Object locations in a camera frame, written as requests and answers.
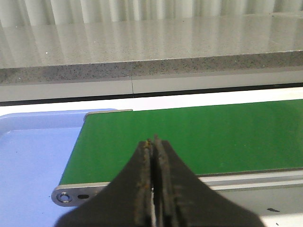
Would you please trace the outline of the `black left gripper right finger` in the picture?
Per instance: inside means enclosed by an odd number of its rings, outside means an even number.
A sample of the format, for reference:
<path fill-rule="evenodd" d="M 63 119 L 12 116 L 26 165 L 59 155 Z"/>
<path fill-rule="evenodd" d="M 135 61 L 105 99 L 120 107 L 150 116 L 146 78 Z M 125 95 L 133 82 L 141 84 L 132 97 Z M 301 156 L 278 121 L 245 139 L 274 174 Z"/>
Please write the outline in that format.
<path fill-rule="evenodd" d="M 255 213 L 203 183 L 167 140 L 154 137 L 154 203 L 159 227 L 262 227 Z"/>

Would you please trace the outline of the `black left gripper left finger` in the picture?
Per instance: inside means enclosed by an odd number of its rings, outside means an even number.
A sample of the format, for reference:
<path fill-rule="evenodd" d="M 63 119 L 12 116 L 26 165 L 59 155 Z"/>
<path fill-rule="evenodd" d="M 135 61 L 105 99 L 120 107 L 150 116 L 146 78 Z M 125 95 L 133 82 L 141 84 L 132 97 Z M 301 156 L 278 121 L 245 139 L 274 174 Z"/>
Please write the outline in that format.
<path fill-rule="evenodd" d="M 150 227 L 152 143 L 141 141 L 128 163 L 94 198 L 61 216 L 57 227 Z"/>

